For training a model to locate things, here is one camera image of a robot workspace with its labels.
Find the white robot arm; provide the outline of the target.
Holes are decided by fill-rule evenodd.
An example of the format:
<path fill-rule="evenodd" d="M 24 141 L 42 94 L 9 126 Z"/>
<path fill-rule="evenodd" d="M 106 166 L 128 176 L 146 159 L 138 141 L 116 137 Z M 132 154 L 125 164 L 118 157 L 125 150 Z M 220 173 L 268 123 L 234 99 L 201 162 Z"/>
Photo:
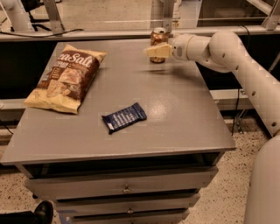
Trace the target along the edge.
<path fill-rule="evenodd" d="M 259 65 L 231 31 L 211 37 L 178 35 L 143 50 L 148 57 L 195 61 L 217 72 L 231 72 L 272 135 L 255 157 L 244 224 L 280 224 L 280 81 Z"/>

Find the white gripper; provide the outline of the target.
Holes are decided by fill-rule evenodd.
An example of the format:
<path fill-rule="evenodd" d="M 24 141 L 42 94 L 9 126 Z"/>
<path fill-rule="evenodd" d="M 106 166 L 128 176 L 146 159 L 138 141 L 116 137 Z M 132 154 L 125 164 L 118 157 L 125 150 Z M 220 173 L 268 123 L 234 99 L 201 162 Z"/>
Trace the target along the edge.
<path fill-rule="evenodd" d="M 144 49 L 143 52 L 148 57 L 169 58 L 173 55 L 177 60 L 188 61 L 187 49 L 192 38 L 192 34 L 177 35 L 173 38 L 171 45 L 162 43 L 150 46 Z"/>

